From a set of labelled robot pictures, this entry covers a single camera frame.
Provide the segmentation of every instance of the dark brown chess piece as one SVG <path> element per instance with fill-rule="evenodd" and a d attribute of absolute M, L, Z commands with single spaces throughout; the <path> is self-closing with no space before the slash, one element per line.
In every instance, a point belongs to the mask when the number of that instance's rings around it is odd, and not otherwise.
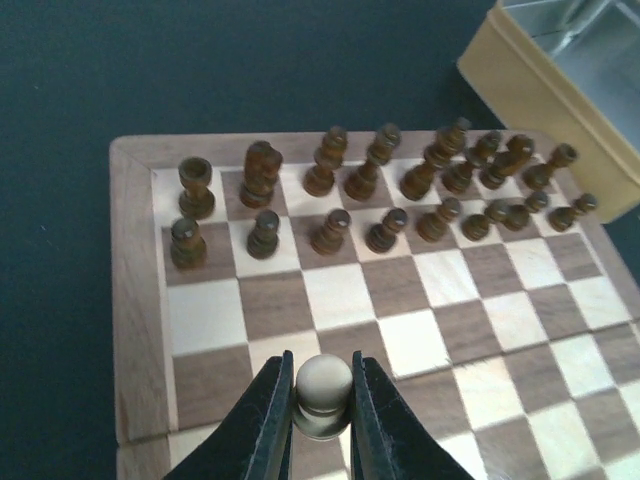
<path fill-rule="evenodd" d="M 484 213 L 470 215 L 462 222 L 462 233 L 472 242 L 482 240 L 489 235 L 491 224 L 504 222 L 508 212 L 509 206 L 504 200 L 494 200 Z"/>
<path fill-rule="evenodd" d="M 347 132 L 342 127 L 331 127 L 324 135 L 322 144 L 313 154 L 316 165 L 307 171 L 302 182 L 309 195 L 324 197 L 329 194 L 335 183 L 333 171 L 342 166 L 347 143 Z"/>
<path fill-rule="evenodd" d="M 371 198 L 376 189 L 379 167 L 389 163 L 393 150 L 401 140 L 400 129 L 392 123 L 378 130 L 373 143 L 367 148 L 365 163 L 347 177 L 344 184 L 345 193 L 359 202 Z"/>
<path fill-rule="evenodd" d="M 178 205 L 185 217 L 200 220 L 213 213 L 216 199 L 207 187 L 211 183 L 211 164 L 204 158 L 189 157 L 178 167 L 180 183 L 185 188 Z"/>
<path fill-rule="evenodd" d="M 409 217 L 401 208 L 393 208 L 387 212 L 381 223 L 369 229 L 365 242 L 375 253 L 385 253 L 396 244 L 396 236 L 407 226 Z"/>
<path fill-rule="evenodd" d="M 351 216 L 346 210 L 329 212 L 324 224 L 311 237 L 311 247 L 320 255 L 333 255 L 344 243 L 344 235 L 351 225 Z"/>
<path fill-rule="evenodd" d="M 498 152 L 493 163 L 480 174 L 480 181 L 490 190 L 497 190 L 507 177 L 514 175 L 531 160 L 535 150 L 533 140 L 526 135 L 514 135 L 507 142 L 507 151 Z"/>
<path fill-rule="evenodd" d="M 465 161 L 454 163 L 442 175 L 442 184 L 451 193 L 461 194 L 466 192 L 471 185 L 473 170 L 486 166 L 489 157 L 495 155 L 500 147 L 502 135 L 496 130 L 484 134 L 476 144 L 464 151 Z"/>
<path fill-rule="evenodd" d="M 573 202 L 570 207 L 558 207 L 548 215 L 549 225 L 557 232 L 570 229 L 576 219 L 586 215 L 598 207 L 598 200 L 590 193 L 585 193 Z"/>
<path fill-rule="evenodd" d="M 547 163 L 533 165 L 524 171 L 522 180 L 531 190 L 542 190 L 559 168 L 565 168 L 578 159 L 578 152 L 571 145 L 561 143 L 553 152 Z"/>
<path fill-rule="evenodd" d="M 447 233 L 449 223 L 460 215 L 461 210 L 458 199 L 445 198 L 435 212 L 428 212 L 420 217 L 416 224 L 418 235 L 427 242 L 437 242 Z"/>
<path fill-rule="evenodd" d="M 245 156 L 240 201 L 249 208 L 269 205 L 281 166 L 282 154 L 269 142 L 260 140 L 253 143 Z"/>
<path fill-rule="evenodd" d="M 271 257 L 278 248 L 278 227 L 280 218 L 272 210 L 263 210 L 256 217 L 256 223 L 247 237 L 247 252 L 253 258 L 263 260 Z"/>
<path fill-rule="evenodd" d="M 180 218 L 171 226 L 171 260 L 180 270 L 197 268 L 207 259 L 207 244 L 193 218 Z"/>
<path fill-rule="evenodd" d="M 459 118 L 451 127 L 436 132 L 435 141 L 424 149 L 424 161 L 409 170 L 400 181 L 400 191 L 406 198 L 417 201 L 429 192 L 435 173 L 464 149 L 470 127 L 468 120 Z"/>

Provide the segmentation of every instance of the chess pawn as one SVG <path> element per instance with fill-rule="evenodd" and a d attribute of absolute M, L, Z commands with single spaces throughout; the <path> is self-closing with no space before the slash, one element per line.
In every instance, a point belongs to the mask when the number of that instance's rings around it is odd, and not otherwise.
<path fill-rule="evenodd" d="M 566 168 L 578 159 L 578 152 L 566 143 L 561 143 L 551 153 L 547 163 L 533 165 L 522 174 L 522 180 L 531 190 L 542 190 L 547 185 L 553 173 L 559 168 Z"/>
<path fill-rule="evenodd" d="M 482 240 L 489 235 L 492 223 L 503 223 L 509 212 L 504 200 L 494 200 L 485 208 L 484 213 L 470 215 L 462 222 L 462 233 L 472 242 Z"/>
<path fill-rule="evenodd" d="M 396 236 L 408 221 L 407 212 L 401 208 L 393 208 L 387 212 L 381 223 L 369 229 L 365 242 L 367 247 L 375 253 L 386 253 L 396 244 Z"/>
<path fill-rule="evenodd" d="M 417 201 L 429 192 L 435 173 L 464 149 L 470 127 L 468 120 L 459 118 L 451 127 L 436 132 L 435 141 L 424 149 L 424 161 L 409 170 L 400 181 L 400 191 L 406 198 Z"/>
<path fill-rule="evenodd" d="M 204 158 L 189 157 L 178 167 L 180 183 L 184 191 L 178 205 L 185 217 L 200 220 L 213 213 L 216 199 L 207 187 L 211 183 L 211 164 Z"/>
<path fill-rule="evenodd" d="M 376 132 L 373 143 L 367 149 L 367 159 L 347 178 L 344 191 L 359 202 L 368 200 L 376 189 L 379 167 L 391 160 L 393 150 L 400 144 L 400 129 L 388 123 Z"/>
<path fill-rule="evenodd" d="M 558 207 L 547 217 L 549 225 L 557 232 L 564 232 L 571 228 L 575 220 L 587 213 L 595 210 L 598 201 L 595 196 L 585 193 L 573 202 L 570 207 Z"/>
<path fill-rule="evenodd" d="M 281 166 L 282 154 L 269 142 L 260 140 L 253 143 L 245 156 L 240 201 L 249 208 L 269 205 Z"/>
<path fill-rule="evenodd" d="M 207 244 L 192 218 L 180 218 L 171 226 L 171 260 L 180 270 L 197 268 L 207 259 Z"/>
<path fill-rule="evenodd" d="M 335 183 L 333 171 L 342 166 L 347 143 L 347 132 L 342 127 L 331 127 L 324 135 L 313 155 L 316 165 L 307 171 L 302 182 L 309 195 L 324 197 L 331 191 Z"/>
<path fill-rule="evenodd" d="M 495 155 L 500 147 L 502 135 L 496 130 L 484 134 L 476 144 L 465 150 L 465 161 L 454 163 L 442 176 L 442 184 L 451 193 L 461 194 L 467 191 L 473 178 L 473 170 L 484 168 L 489 157 Z"/>
<path fill-rule="evenodd" d="M 247 252 L 253 258 L 263 260 L 271 257 L 278 248 L 278 227 L 280 219 L 276 212 L 263 210 L 256 217 L 256 223 L 247 237 Z"/>
<path fill-rule="evenodd" d="M 507 151 L 499 152 L 491 165 L 480 174 L 480 181 L 490 190 L 497 190 L 507 177 L 514 175 L 533 156 L 533 140 L 526 135 L 514 135 L 507 142 Z"/>
<path fill-rule="evenodd" d="M 327 215 L 324 225 L 311 238 L 311 247 L 320 255 L 333 255 L 344 243 L 344 235 L 351 225 L 351 216 L 346 210 L 336 209 Z"/>
<path fill-rule="evenodd" d="M 451 223 L 460 215 L 461 206 L 458 199 L 446 198 L 435 212 L 425 213 L 416 224 L 418 235 L 426 242 L 437 242 L 449 229 Z"/>

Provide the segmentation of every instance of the dark green surface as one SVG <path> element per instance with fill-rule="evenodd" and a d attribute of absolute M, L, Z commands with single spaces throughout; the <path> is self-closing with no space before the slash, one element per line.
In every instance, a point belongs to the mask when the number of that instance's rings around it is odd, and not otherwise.
<path fill-rule="evenodd" d="M 115 478 L 112 139 L 499 127 L 454 68 L 493 1 L 346 3 L 0 2 L 1 478 Z"/>

